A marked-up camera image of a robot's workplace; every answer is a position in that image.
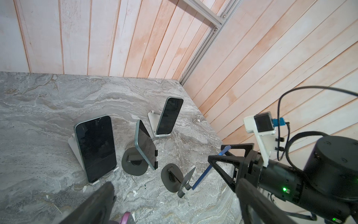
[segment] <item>blue connector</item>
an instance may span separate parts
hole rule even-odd
[[[279,125],[279,121],[277,119],[272,119],[272,123],[274,124],[274,127],[277,127]],[[280,118],[280,126],[284,125],[286,125],[284,118]]]

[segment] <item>white phone stand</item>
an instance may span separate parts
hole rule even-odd
[[[85,170],[84,170],[84,166],[83,166],[83,160],[82,160],[81,155],[80,155],[80,153],[79,153],[78,144],[77,144],[75,138],[76,138],[75,135],[72,134],[72,136],[68,139],[67,142],[68,142],[69,146],[71,147],[71,149],[72,149],[74,155],[76,156],[76,158],[77,158],[79,164],[81,165],[83,171],[85,171]],[[93,182],[93,183],[90,183],[90,184],[93,186],[93,185],[95,185],[96,183],[98,183],[99,181],[100,181],[100,180],[97,180],[97,181],[95,181],[95,182]]]
[[[156,130],[158,127],[158,123],[159,123],[159,119],[160,119],[160,113],[155,112],[154,110],[151,110],[148,113],[148,118],[149,118],[149,123],[150,126],[152,127],[153,130],[153,134],[155,137],[166,137],[166,136],[170,136],[170,134],[156,134]]]

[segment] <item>black cylindrical motor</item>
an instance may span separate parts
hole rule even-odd
[[[305,183],[298,171],[277,161],[270,160],[262,168],[258,186],[326,220],[345,221],[350,215],[347,202],[318,192]]]
[[[358,199],[358,141],[340,136],[320,138],[304,168],[312,187],[343,200]]]

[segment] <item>black phone stand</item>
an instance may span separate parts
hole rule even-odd
[[[182,198],[185,195],[183,188],[185,187],[186,190],[192,188],[189,181],[194,171],[195,167],[184,177],[177,165],[169,163],[161,170],[161,180],[168,191],[173,193],[178,192],[178,197]]]
[[[148,163],[135,147],[127,149],[122,157],[124,172],[133,176],[141,176],[148,169]]]

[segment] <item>black phone screen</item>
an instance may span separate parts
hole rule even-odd
[[[144,155],[142,154],[143,158],[147,161],[148,165],[153,170],[155,170],[155,144],[150,137],[147,129],[145,128],[143,122],[141,120],[138,120],[137,123],[139,123],[138,135],[135,136],[134,140],[135,144],[137,144],[136,148],[141,154],[144,153]]]
[[[171,97],[167,100],[156,134],[170,134],[172,132],[182,105],[183,99]]]
[[[80,123],[75,132],[88,181],[93,183],[117,166],[111,118]]]

